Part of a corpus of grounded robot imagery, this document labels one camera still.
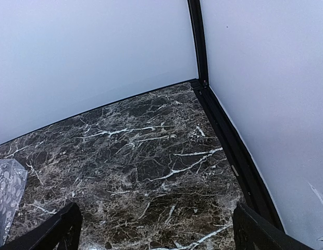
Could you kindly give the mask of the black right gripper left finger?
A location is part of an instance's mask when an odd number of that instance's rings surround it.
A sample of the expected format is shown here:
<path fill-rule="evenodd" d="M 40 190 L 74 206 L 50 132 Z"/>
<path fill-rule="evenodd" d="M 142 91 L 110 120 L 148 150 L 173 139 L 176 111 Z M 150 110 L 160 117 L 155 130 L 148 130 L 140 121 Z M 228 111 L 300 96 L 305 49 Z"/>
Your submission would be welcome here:
<path fill-rule="evenodd" d="M 82 220 L 78 204 L 71 202 L 37 228 L 0 249 L 78 249 Z"/>

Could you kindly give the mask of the clear zip top bag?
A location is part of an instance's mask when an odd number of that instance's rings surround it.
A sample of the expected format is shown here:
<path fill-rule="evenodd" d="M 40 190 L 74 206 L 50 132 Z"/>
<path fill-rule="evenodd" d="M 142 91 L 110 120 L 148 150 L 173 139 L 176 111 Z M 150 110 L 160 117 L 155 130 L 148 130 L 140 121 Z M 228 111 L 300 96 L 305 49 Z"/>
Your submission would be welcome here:
<path fill-rule="evenodd" d="M 0 159 L 0 247 L 5 244 L 24 194 L 28 171 L 15 159 Z"/>

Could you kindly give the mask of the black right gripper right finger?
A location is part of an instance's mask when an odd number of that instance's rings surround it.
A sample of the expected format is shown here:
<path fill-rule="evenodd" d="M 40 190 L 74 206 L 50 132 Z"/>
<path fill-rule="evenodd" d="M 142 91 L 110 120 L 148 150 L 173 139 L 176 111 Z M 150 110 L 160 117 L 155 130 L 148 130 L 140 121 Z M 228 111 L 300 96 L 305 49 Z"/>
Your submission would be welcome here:
<path fill-rule="evenodd" d="M 242 203 L 233 212 L 233 230 L 236 249 L 310 249 Z"/>

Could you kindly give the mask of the black right corner frame post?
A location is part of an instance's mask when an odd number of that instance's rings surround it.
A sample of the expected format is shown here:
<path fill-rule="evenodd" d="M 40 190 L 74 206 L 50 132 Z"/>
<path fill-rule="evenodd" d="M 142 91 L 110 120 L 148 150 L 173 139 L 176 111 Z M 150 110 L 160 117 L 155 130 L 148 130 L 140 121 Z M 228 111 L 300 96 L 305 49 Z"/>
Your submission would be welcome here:
<path fill-rule="evenodd" d="M 201 4 L 199 0 L 188 0 L 187 2 L 195 45 L 198 80 L 206 88 L 209 86 L 209 76 Z"/>

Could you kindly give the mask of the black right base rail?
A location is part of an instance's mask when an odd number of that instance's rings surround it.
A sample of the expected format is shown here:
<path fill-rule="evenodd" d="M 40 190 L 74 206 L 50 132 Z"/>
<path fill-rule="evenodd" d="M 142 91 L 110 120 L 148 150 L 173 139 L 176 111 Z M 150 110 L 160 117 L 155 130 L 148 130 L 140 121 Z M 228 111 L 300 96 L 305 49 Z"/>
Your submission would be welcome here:
<path fill-rule="evenodd" d="M 209 86 L 203 87 L 198 80 L 191 81 L 191 87 L 221 143 L 247 205 L 277 229 L 285 232 L 253 159 L 217 97 Z"/>

